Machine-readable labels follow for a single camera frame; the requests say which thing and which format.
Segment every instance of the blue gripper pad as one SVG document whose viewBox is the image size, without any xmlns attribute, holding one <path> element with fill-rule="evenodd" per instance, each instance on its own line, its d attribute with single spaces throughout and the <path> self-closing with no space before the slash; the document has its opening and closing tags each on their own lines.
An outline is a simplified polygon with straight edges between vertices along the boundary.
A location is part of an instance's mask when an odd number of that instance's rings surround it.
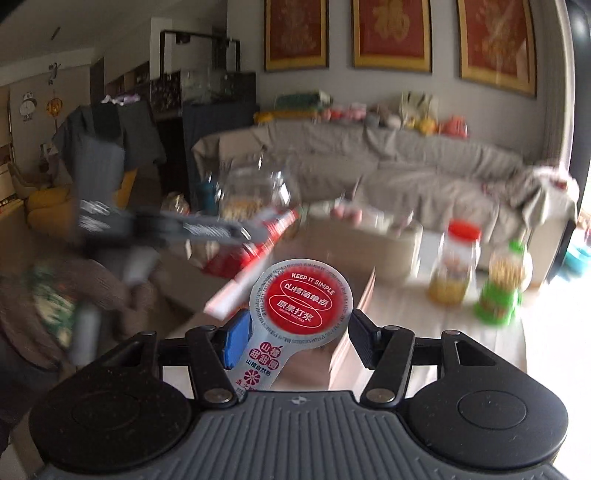
<svg viewBox="0 0 591 480">
<path fill-rule="evenodd" d="M 248 309 L 240 309 L 224 325 L 221 330 L 226 332 L 226 345 L 223 349 L 223 367 L 230 370 L 236 366 L 251 336 L 251 313 Z"/>
</svg>

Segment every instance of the white wall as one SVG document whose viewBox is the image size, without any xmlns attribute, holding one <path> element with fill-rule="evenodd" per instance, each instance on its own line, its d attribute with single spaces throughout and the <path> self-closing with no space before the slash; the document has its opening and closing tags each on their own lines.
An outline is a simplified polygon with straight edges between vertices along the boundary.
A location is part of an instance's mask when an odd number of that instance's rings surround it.
<svg viewBox="0 0 591 480">
<path fill-rule="evenodd" d="M 406 90 L 431 92 L 439 98 L 439 117 L 466 117 L 472 137 L 517 150 L 536 160 L 543 149 L 545 86 L 543 4 L 531 0 L 538 57 L 538 97 L 465 82 L 459 79 L 457 0 L 431 0 L 433 74 L 351 68 L 351 2 L 330 0 L 330 69 L 264 73 L 263 0 L 228 0 L 228 36 L 241 41 L 242 69 L 257 72 L 258 99 L 272 106 L 282 93 L 322 89 L 337 103 L 398 103 Z"/>
<path fill-rule="evenodd" d="M 160 76 L 160 31 L 180 30 L 194 33 L 212 33 L 212 24 L 198 18 L 153 18 L 150 35 L 150 77 Z M 203 38 L 193 38 L 191 43 L 177 45 L 174 35 L 167 35 L 165 43 L 165 71 L 201 69 L 211 64 L 212 43 Z"/>
<path fill-rule="evenodd" d="M 36 171 L 40 159 L 40 145 L 50 142 L 56 133 L 53 117 L 46 112 L 46 104 L 54 96 L 61 98 L 63 108 L 57 124 L 65 120 L 79 105 L 90 103 L 90 69 L 78 67 L 60 69 L 54 85 L 48 84 L 48 74 L 27 78 L 10 85 L 10 111 L 12 119 L 12 142 L 15 162 L 22 171 Z M 32 120 L 24 122 L 19 113 L 22 97 L 32 92 L 37 101 L 37 109 Z"/>
<path fill-rule="evenodd" d="M 151 21 L 148 20 L 116 40 L 103 53 L 105 84 L 150 59 Z"/>
<path fill-rule="evenodd" d="M 16 61 L 0 67 L 0 85 L 8 85 L 19 80 L 47 73 L 49 77 L 49 65 L 61 64 L 62 69 L 90 65 L 94 56 L 94 49 L 83 48 L 81 50 L 62 51 L 50 53 L 41 57 Z"/>
</svg>

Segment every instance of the sofa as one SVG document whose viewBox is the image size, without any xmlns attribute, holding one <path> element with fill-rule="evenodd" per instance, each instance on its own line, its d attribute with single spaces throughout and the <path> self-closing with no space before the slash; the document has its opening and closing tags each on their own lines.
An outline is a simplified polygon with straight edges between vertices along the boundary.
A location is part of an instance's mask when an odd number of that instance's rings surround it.
<svg viewBox="0 0 591 480">
<path fill-rule="evenodd" d="M 125 209 L 134 186 L 137 170 L 126 172 L 121 188 L 113 194 L 113 201 Z M 32 192 L 27 199 L 27 223 L 33 230 L 52 238 L 69 240 L 74 227 L 72 185 L 52 187 Z"/>
<path fill-rule="evenodd" d="M 424 228 L 444 231 L 451 218 L 482 229 L 479 266 L 512 239 L 528 244 L 532 285 L 546 278 L 569 219 L 576 220 L 574 181 L 559 190 L 516 152 L 475 140 L 359 124 L 274 121 L 202 138 L 193 155 L 200 175 L 231 165 L 264 164 L 295 175 L 303 202 L 349 193 L 378 209 L 412 210 Z"/>
</svg>

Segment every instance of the bottle cap label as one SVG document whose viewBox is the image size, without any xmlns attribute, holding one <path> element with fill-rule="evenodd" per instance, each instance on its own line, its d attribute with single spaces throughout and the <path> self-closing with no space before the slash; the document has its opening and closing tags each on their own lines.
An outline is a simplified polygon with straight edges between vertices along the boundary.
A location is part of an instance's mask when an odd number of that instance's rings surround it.
<svg viewBox="0 0 591 480">
<path fill-rule="evenodd" d="M 287 260 L 263 273 L 251 291 L 253 334 L 228 372 L 239 397 L 267 390 L 294 353 L 338 338 L 353 311 L 343 275 L 315 260 Z"/>
</svg>

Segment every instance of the red framed picture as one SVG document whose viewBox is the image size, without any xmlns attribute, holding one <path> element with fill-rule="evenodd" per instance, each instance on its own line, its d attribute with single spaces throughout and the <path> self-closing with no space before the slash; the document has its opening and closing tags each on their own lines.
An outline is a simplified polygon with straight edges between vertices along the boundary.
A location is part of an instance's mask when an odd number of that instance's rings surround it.
<svg viewBox="0 0 591 480">
<path fill-rule="evenodd" d="M 457 0 L 461 77 L 536 95 L 529 0 Z"/>
<path fill-rule="evenodd" d="M 265 71 L 327 68 L 328 0 L 265 0 Z"/>
<path fill-rule="evenodd" d="M 431 72 L 429 0 L 353 0 L 353 66 Z"/>
</svg>

